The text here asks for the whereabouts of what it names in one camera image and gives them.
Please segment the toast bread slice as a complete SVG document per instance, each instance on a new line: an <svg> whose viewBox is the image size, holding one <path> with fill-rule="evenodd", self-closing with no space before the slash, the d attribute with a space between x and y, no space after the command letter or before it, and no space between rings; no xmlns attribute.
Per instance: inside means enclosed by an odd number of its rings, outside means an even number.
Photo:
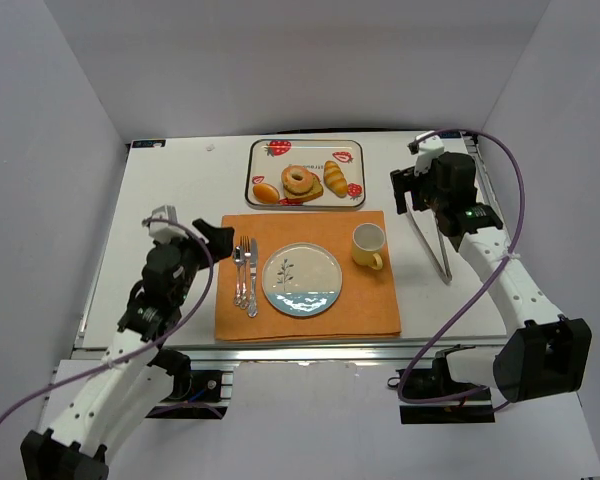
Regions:
<svg viewBox="0 0 600 480"><path fill-rule="evenodd" d="M311 189L303 194L295 194L290 192L288 189L284 190L286 200L291 204L300 204L312 201L323 195L323 187L318 179L314 179Z"/></svg>

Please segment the bagel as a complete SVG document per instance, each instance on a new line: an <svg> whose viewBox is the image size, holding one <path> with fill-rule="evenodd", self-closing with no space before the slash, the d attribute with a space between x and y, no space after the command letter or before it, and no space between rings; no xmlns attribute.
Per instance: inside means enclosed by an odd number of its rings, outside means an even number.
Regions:
<svg viewBox="0 0 600 480"><path fill-rule="evenodd" d="M313 174L299 165L290 165L281 173L281 182L284 189L288 189L295 194L308 192L312 187L313 179Z"/></svg>

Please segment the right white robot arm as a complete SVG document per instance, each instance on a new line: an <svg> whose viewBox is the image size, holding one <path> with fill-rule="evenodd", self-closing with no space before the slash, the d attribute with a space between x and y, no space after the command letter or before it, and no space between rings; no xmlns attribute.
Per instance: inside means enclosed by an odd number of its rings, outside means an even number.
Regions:
<svg viewBox="0 0 600 480"><path fill-rule="evenodd" d="M409 366L396 387L410 404L464 400L494 388L510 403L580 389L592 332L541 292L511 252L502 220L477 199L476 166L467 154L442 153L423 168L390 174L398 213L433 212L439 232L472 267L505 326L501 349L455 346L436 353L425 378L410 382Z"/></svg>

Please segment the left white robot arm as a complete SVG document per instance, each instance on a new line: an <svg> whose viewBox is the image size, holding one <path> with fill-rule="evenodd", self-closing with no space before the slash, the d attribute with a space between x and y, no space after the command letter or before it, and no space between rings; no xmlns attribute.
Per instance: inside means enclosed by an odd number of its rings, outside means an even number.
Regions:
<svg viewBox="0 0 600 480"><path fill-rule="evenodd" d="M108 461L163 400L191 390L191 360L166 339L187 317L184 304L196 274L231 256L235 231L202 219L144 220L153 246L100 365L43 432L30 431L20 451L29 479L105 479Z"/></svg>

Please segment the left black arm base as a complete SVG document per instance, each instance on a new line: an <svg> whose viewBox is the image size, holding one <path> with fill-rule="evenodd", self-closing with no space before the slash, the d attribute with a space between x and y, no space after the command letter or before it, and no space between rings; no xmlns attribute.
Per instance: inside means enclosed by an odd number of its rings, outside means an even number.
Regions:
<svg viewBox="0 0 600 480"><path fill-rule="evenodd" d="M150 419L221 420L228 409L233 373L192 368L172 394L147 415Z"/></svg>

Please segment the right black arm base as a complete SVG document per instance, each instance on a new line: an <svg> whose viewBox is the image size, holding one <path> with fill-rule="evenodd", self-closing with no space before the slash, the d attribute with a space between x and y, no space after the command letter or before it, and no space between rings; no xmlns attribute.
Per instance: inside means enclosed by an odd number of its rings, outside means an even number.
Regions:
<svg viewBox="0 0 600 480"><path fill-rule="evenodd" d="M432 368L414 369L405 382L402 395L405 398L424 400L471 390L474 385L451 383L444 391L444 383L436 377ZM399 417L402 425L460 425L490 424L495 422L494 405L489 390L470 397L447 402L409 404L400 402Z"/></svg>

